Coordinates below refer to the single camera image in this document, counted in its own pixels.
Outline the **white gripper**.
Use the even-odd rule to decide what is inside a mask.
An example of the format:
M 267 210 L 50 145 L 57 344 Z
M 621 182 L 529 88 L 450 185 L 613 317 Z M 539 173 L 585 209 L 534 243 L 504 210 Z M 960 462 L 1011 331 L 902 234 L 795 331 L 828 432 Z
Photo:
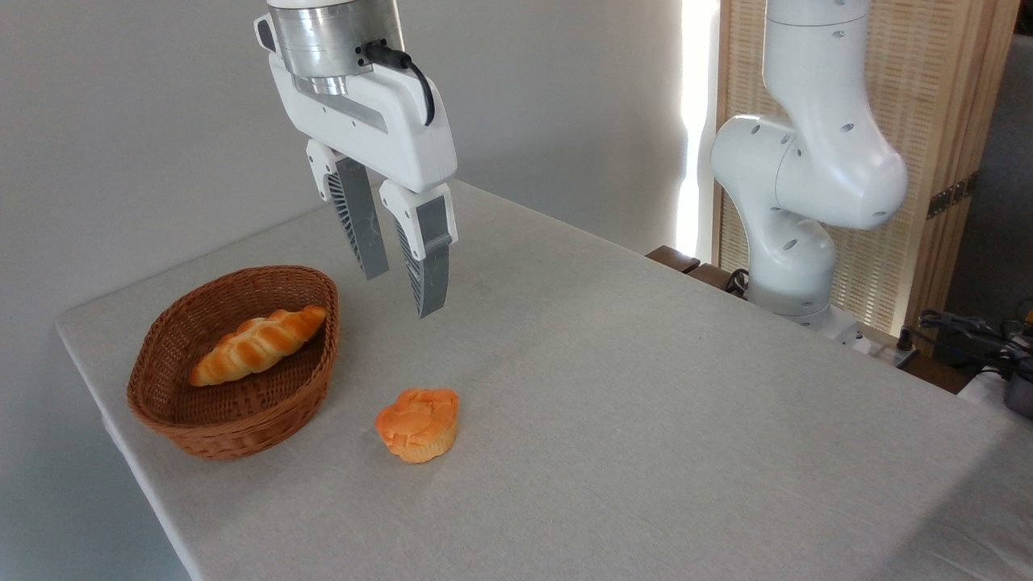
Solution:
M 286 114 L 311 137 L 307 161 L 320 197 L 333 205 L 366 279 L 390 269 L 366 175 L 372 169 L 392 179 L 379 196 L 394 217 L 418 316 L 443 308 L 458 239 L 442 184 L 458 164 L 449 119 L 431 81 L 376 64 L 365 51 L 404 49 L 399 16 L 265 14 L 254 30 Z

